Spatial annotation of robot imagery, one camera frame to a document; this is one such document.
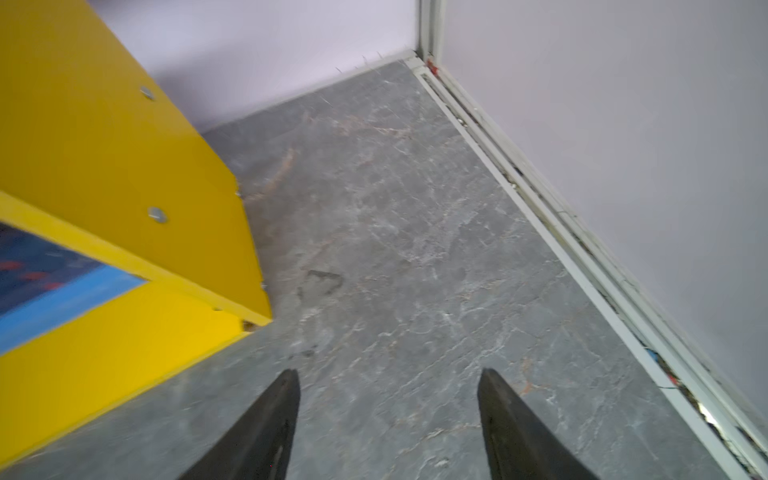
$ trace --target gray marble floor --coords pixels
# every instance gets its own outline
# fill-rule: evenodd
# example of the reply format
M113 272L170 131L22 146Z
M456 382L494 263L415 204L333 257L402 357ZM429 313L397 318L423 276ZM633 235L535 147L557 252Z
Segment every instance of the gray marble floor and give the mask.
M292 480L487 479L496 368L601 478L723 473L402 63L210 132L275 320L0 475L175 478L280 371Z

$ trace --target lavender wall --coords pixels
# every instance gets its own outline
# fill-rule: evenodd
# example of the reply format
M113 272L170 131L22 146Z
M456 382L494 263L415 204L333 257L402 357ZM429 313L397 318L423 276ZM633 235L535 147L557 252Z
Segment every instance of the lavender wall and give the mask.
M413 50L417 0L90 0L204 131Z

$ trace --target white baseboard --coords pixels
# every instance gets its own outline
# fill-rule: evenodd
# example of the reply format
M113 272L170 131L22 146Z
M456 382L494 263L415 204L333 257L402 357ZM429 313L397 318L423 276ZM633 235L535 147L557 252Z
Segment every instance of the white baseboard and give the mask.
M748 432L760 448L765 449L768 442L762 432L680 335L669 327L637 281L621 268L599 239L588 232L520 149L492 123L445 68L438 65L438 79L422 60L414 58L406 63L729 478L749 478L733 451L756 473L768 478L768 464L739 429ZM712 433L645 346L668 363L675 376L708 410L731 443L731 450Z

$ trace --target metal screw head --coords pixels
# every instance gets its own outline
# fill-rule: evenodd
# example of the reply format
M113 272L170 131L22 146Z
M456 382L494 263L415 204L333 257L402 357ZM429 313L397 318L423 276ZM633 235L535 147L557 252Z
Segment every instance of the metal screw head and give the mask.
M149 98L150 100L154 100L154 94L152 93L152 90L150 90L149 88L141 87L139 88L139 91L143 96Z
M149 207L147 212L149 213L149 218L158 223L168 222L168 215L166 215L165 212L157 207Z

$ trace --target blue panel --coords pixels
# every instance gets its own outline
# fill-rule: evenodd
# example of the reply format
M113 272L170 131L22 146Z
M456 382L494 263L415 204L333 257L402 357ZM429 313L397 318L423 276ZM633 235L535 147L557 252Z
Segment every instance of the blue panel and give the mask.
M98 268L100 262L0 223L0 315Z
M17 306L0 316L0 355L82 316L144 281L103 265Z

